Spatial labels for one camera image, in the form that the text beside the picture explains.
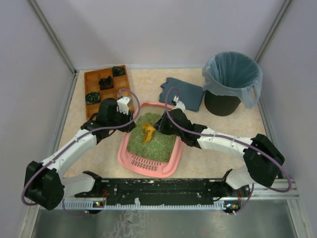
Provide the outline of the yellow plastic litter scoop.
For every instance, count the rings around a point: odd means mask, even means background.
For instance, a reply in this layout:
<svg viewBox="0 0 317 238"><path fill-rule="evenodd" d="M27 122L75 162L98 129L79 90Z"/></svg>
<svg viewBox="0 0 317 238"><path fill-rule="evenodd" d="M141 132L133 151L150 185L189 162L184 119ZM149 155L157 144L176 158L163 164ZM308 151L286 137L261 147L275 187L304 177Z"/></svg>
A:
<svg viewBox="0 0 317 238"><path fill-rule="evenodd" d="M145 123L142 126L142 130L143 130L143 144L144 143L148 143L151 141L152 137L153 137L153 133L155 131L155 128L149 124L149 123Z"/></svg>

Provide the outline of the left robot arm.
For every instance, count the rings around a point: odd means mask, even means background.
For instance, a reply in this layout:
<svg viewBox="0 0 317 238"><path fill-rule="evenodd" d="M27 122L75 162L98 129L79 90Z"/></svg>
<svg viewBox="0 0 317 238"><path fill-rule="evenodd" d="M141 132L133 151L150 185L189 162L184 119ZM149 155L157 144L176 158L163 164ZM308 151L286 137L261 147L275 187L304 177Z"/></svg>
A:
<svg viewBox="0 0 317 238"><path fill-rule="evenodd" d="M22 202L52 210L65 198L84 193L98 194L102 187L99 175L90 171L69 178L64 175L88 150L115 131L131 132L135 128L133 113L129 109L131 103L129 96L103 100L98 112L67 144L41 162L32 161L26 168Z"/></svg>

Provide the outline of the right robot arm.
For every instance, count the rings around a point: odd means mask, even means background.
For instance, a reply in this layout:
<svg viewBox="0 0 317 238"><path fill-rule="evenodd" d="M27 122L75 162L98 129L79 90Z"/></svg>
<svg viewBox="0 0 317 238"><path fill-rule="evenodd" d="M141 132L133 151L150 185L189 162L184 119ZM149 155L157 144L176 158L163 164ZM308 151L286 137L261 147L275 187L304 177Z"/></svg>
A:
<svg viewBox="0 0 317 238"><path fill-rule="evenodd" d="M272 188L285 159L263 134L253 138L234 137L191 123L181 109L164 112L154 128L164 135L176 135L187 146L222 152L242 160L245 164L231 169L224 181L234 190L258 183Z"/></svg>

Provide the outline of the green cat litter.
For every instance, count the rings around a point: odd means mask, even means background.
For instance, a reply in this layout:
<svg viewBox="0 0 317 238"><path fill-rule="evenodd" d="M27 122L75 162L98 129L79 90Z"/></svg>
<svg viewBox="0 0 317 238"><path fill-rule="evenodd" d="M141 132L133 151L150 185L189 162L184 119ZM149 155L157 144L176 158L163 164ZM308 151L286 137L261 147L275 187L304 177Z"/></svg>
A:
<svg viewBox="0 0 317 238"><path fill-rule="evenodd" d="M138 117L136 127L129 136L128 152L154 161L169 162L176 141L175 135L164 135L155 130L152 139L148 143L143 143L143 124L149 123L154 126L160 118L161 116L155 113L145 113Z"/></svg>

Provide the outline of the black green coiled item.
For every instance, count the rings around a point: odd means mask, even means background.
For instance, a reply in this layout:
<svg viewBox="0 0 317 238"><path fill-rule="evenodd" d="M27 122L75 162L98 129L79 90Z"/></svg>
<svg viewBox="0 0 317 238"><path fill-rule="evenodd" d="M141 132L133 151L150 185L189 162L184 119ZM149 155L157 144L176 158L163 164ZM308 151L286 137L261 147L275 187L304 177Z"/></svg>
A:
<svg viewBox="0 0 317 238"><path fill-rule="evenodd" d="M99 92L89 92L85 95L85 101L87 105L97 104L101 101Z"/></svg>

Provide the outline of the folded grey-blue cloth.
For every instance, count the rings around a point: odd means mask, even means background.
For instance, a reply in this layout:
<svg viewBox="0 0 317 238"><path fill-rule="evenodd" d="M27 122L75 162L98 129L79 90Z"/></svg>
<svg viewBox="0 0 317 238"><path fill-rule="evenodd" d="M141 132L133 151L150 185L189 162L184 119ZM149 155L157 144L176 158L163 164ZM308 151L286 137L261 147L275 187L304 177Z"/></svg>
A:
<svg viewBox="0 0 317 238"><path fill-rule="evenodd" d="M199 111L204 96L201 86L168 77L160 87L162 92L159 95L159 102L164 103L169 89L175 87L178 89L179 100L184 103L186 109L193 112Z"/></svg>

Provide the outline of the black coiled item middle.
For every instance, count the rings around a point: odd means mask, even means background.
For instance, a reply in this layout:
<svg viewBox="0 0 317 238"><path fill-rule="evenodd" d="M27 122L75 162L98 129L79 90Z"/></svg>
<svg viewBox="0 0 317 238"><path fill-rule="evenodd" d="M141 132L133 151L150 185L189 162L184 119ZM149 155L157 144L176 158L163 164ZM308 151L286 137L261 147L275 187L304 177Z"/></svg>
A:
<svg viewBox="0 0 317 238"><path fill-rule="evenodd" d="M100 90L107 90L107 89L112 89L113 88L113 78L111 76L107 78L101 78L99 80L99 87Z"/></svg>

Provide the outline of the wooden compartment tray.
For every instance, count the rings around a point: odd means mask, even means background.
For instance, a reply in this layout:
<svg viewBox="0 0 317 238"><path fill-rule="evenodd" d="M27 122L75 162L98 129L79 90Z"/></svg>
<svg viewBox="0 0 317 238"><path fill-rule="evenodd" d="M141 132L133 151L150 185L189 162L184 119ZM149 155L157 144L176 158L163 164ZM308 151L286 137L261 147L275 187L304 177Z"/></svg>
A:
<svg viewBox="0 0 317 238"><path fill-rule="evenodd" d="M117 99L119 90L130 88L125 65L85 72L84 85L86 118L88 119L98 112L103 100Z"/></svg>

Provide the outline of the black coiled item top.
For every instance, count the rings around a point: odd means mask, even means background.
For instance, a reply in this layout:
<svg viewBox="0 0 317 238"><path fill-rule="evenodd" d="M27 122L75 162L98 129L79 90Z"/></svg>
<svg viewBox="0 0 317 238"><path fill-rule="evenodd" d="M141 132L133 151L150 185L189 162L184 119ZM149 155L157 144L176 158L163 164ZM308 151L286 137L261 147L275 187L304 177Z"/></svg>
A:
<svg viewBox="0 0 317 238"><path fill-rule="evenodd" d="M120 76L126 75L125 67L123 67L123 66L112 67L112 75L113 75L113 77L120 77Z"/></svg>

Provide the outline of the black trash bin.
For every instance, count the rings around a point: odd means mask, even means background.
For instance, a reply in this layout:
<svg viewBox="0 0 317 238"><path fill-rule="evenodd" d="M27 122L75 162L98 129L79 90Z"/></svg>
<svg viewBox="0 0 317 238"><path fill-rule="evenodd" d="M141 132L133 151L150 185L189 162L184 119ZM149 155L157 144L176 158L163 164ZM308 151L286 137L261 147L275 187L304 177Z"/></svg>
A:
<svg viewBox="0 0 317 238"><path fill-rule="evenodd" d="M231 115L236 111L240 103L241 100L235 96L220 96L210 91L205 92L204 104L206 109L216 116L225 117Z"/></svg>

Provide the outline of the blue plastic bin liner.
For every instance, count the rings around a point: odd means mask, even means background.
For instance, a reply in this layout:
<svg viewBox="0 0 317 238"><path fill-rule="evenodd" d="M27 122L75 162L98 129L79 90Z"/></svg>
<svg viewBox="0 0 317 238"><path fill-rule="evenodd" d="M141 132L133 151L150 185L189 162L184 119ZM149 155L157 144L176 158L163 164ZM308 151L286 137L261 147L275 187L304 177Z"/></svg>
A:
<svg viewBox="0 0 317 238"><path fill-rule="evenodd" d="M212 56L202 69L203 90L216 96L234 96L248 109L261 96L263 72L250 57L239 52Z"/></svg>

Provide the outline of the black metal base rail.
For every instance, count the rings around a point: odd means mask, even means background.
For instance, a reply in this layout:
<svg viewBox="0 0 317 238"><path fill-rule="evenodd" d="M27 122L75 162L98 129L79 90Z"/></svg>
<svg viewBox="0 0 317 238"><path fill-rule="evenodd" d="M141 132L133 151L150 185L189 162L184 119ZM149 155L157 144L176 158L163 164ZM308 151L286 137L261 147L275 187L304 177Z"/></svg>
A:
<svg viewBox="0 0 317 238"><path fill-rule="evenodd" d="M234 190L222 179L104 178L98 188L65 199L57 208L87 210L238 211L251 188Z"/></svg>

